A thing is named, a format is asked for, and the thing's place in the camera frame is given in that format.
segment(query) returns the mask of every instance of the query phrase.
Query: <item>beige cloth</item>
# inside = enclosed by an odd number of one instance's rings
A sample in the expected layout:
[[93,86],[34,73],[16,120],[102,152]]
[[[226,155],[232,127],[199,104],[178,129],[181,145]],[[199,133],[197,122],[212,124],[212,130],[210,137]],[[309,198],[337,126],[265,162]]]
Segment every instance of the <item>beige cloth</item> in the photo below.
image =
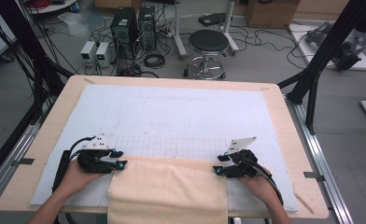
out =
[[110,224],[226,224],[226,178],[210,161],[125,157],[108,190]]

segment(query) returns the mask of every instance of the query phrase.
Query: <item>computer tower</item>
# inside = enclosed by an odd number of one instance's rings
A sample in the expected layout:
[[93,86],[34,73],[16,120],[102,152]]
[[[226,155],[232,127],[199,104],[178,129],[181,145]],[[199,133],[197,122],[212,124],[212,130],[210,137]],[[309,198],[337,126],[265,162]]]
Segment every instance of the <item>computer tower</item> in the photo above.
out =
[[118,59],[134,59],[139,43],[136,13],[133,7],[119,7],[110,25]]
[[157,49],[156,8],[153,6],[141,6],[139,10],[139,29],[142,36],[142,46],[145,49]]

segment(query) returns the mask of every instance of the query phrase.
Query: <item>electronic device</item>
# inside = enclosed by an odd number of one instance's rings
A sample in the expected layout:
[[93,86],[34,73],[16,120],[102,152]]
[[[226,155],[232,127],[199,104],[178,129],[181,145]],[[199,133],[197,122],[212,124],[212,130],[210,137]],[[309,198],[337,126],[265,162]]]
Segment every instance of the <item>electronic device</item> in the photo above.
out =
[[142,36],[142,46],[145,49],[157,49],[155,13],[156,8],[153,6],[141,6],[139,10],[137,21]]
[[84,48],[81,50],[80,54],[83,58],[86,66],[94,67],[98,62],[96,59],[96,43],[94,41],[87,41]]
[[101,67],[108,67],[113,60],[109,45],[108,42],[101,42],[96,51],[96,59]]
[[118,59],[134,59],[136,39],[139,37],[136,13],[133,7],[119,7],[110,25]]
[[198,22],[200,22],[203,26],[221,24],[225,20],[226,13],[214,13],[208,16],[202,16],[198,18]]
[[273,186],[279,201],[283,204],[282,195],[276,186],[276,183],[273,181],[272,175],[268,174],[268,172],[257,163],[258,159],[251,150],[245,149],[255,140],[256,137],[232,140],[228,150],[224,155],[219,155],[218,160],[232,161],[233,165],[227,167],[214,166],[213,168],[215,169],[216,175],[224,175],[227,178],[263,175]]
[[[73,152],[75,147],[84,141],[89,141],[83,145],[81,149]],[[120,161],[123,152],[117,151],[115,148],[109,148],[104,134],[94,137],[81,138],[73,144],[69,150],[65,150],[61,156],[60,164],[52,185],[54,192],[60,185],[67,167],[72,159],[77,156],[79,166],[87,173],[93,174],[110,174],[115,170],[123,170],[127,161]],[[115,161],[102,161],[103,157],[108,156]]]
[[[329,34],[332,26],[333,23],[327,21],[316,29],[308,31],[305,41],[307,43],[314,42],[319,47]],[[364,35],[354,29],[346,37],[341,47],[334,52],[331,60],[338,69],[347,70],[361,60],[359,54],[361,54],[364,49]]]

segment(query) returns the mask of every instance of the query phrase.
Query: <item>white paper sheet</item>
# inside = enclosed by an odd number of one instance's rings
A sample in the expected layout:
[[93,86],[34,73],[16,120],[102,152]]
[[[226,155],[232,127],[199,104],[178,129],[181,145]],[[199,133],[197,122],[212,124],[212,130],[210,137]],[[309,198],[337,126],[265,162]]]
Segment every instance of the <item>white paper sheet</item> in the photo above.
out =
[[[82,92],[31,204],[42,204],[50,196],[62,152],[80,138],[101,133],[109,147],[126,155],[208,161],[217,161],[232,139],[256,136],[250,149],[259,164],[272,171],[285,208],[298,210],[261,92],[107,85],[89,85]],[[95,180],[66,204],[107,206],[110,180],[111,175]],[[241,183],[229,180],[228,189],[229,209],[265,210]]]

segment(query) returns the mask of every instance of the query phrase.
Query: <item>black metal pole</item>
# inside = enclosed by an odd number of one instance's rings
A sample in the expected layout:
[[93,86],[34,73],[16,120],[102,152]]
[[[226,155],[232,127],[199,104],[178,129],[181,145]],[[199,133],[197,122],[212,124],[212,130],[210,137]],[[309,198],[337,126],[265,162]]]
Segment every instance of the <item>black metal pole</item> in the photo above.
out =
[[365,13],[366,0],[350,0],[308,66],[296,76],[278,83],[282,89],[297,82],[293,90],[287,94],[288,100],[294,104],[301,104],[305,94],[310,91],[305,124],[311,134],[315,134],[313,124],[319,77]]

